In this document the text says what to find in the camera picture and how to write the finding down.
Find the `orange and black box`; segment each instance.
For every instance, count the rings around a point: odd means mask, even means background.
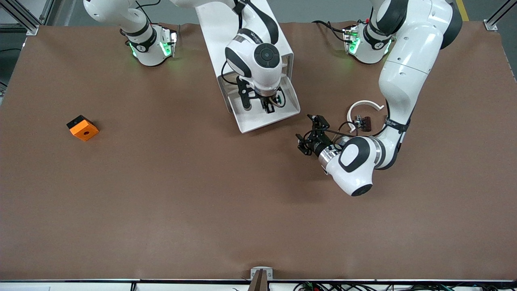
[[[73,136],[82,141],[87,141],[94,135],[99,133],[99,130],[86,117],[79,115],[74,120],[66,124]]]

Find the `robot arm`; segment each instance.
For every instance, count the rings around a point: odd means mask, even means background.
[[[135,0],[83,0],[86,12],[101,23],[119,25],[133,55],[146,66],[156,66],[174,54],[176,33],[150,24],[140,10],[129,8]]]
[[[397,42],[379,78],[379,87],[389,108],[381,133],[368,137],[345,136],[337,140],[337,144],[322,138],[321,134],[318,136],[317,132],[307,140],[298,136],[298,147],[314,151],[325,171],[351,196],[370,190],[373,170],[388,169],[397,159],[418,95],[438,52],[450,44],[461,29],[459,12],[444,0],[405,1],[407,9],[402,11],[407,11],[404,12],[407,15],[404,15],[405,20],[398,30],[393,32]],[[374,49],[371,43],[363,44],[356,52],[364,49],[366,53],[361,56],[367,56]]]
[[[260,99],[267,113],[282,103],[277,97],[282,74],[281,56],[275,44],[279,29],[273,18],[250,0],[171,0],[177,6],[194,8],[210,2],[221,2],[242,15],[243,27],[225,48],[226,61],[236,72],[242,105],[251,109],[251,99]]]

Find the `silver bracket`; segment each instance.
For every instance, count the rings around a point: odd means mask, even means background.
[[[267,280],[268,281],[271,281],[273,280],[273,268],[272,267],[254,267],[254,268],[251,268],[251,271],[250,271],[250,280],[253,280],[253,277],[255,276],[255,274],[257,274],[258,271],[260,270],[265,270],[266,271],[266,275],[267,275]]]
[[[34,31],[27,31],[26,36],[36,36],[38,35],[39,25],[36,25],[36,30]]]
[[[483,20],[483,23],[485,24],[486,30],[488,30],[488,31],[497,31],[497,24],[489,25],[487,21],[488,20],[486,20],[486,19]]]

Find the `brown tabletop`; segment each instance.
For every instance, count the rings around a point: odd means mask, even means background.
[[[517,277],[517,85],[500,36],[466,22],[422,89],[396,164],[350,197],[296,148],[383,104],[364,65],[316,24],[282,29],[301,114],[241,134],[200,27],[144,67],[116,27],[28,37],[0,107],[0,279]],[[358,109],[379,130],[386,111]],[[84,115],[88,142],[66,123]]]

